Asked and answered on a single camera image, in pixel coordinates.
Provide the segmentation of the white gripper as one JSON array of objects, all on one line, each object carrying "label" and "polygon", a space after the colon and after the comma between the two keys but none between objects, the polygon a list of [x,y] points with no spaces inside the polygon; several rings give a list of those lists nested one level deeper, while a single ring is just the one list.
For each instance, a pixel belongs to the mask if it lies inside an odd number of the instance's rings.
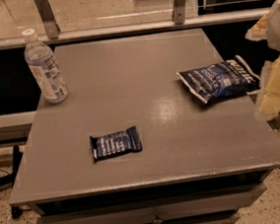
[{"label": "white gripper", "polygon": [[[280,0],[272,4],[268,15],[263,15],[247,30],[245,39],[267,39],[270,48],[280,51]],[[261,70],[254,116],[265,121],[280,113],[280,55],[275,61],[266,61]]]}]

